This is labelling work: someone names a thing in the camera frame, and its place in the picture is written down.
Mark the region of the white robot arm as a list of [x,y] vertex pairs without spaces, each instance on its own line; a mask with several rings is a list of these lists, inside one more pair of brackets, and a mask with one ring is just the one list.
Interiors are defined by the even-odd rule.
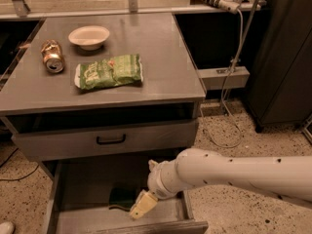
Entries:
[[312,203],[312,157],[226,157],[215,151],[187,148],[172,161],[148,162],[147,190],[130,209],[138,219],[161,200],[209,185],[229,185],[309,207]]

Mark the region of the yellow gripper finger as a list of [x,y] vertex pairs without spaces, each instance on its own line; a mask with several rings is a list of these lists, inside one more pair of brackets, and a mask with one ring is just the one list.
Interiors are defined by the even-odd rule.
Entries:
[[130,217],[139,219],[156,207],[158,199],[150,192],[142,190],[130,209]]

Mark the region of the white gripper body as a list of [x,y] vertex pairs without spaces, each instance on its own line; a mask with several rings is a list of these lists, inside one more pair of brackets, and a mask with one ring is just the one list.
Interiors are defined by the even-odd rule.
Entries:
[[148,166],[150,173],[147,186],[155,197],[166,200],[173,198],[182,190],[182,180],[177,174],[175,160],[161,163],[149,160]]

